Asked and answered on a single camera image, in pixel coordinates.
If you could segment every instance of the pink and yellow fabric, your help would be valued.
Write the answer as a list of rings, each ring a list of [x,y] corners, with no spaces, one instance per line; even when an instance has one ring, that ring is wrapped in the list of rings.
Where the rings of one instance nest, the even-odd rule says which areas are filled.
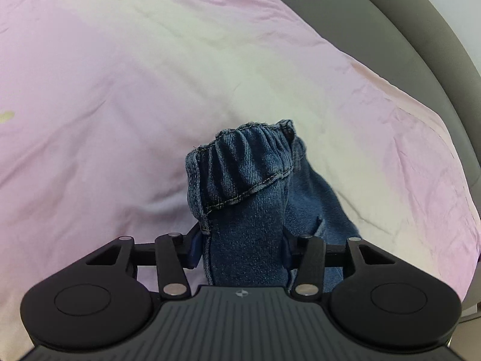
[[[191,149],[281,119],[365,239],[465,296],[481,224],[443,122],[280,0],[0,0],[0,359],[35,283],[190,229]]]

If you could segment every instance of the denim jeans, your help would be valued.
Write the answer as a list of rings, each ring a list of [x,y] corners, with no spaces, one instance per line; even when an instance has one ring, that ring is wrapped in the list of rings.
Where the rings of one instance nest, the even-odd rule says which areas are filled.
[[[188,204],[204,234],[204,269],[216,286],[289,287],[282,228],[344,245],[359,233],[324,179],[311,168],[293,122],[223,130],[187,155]],[[324,291],[342,280],[327,267]]]

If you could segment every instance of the folded denim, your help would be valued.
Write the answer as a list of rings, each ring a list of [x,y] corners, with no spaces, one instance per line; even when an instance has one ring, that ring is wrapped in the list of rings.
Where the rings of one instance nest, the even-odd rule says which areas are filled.
[[[329,184],[307,161],[293,122],[223,130],[187,155],[188,204],[204,233],[204,269],[215,286],[292,285],[282,228],[344,245],[359,237]],[[324,291],[342,281],[327,267]]]

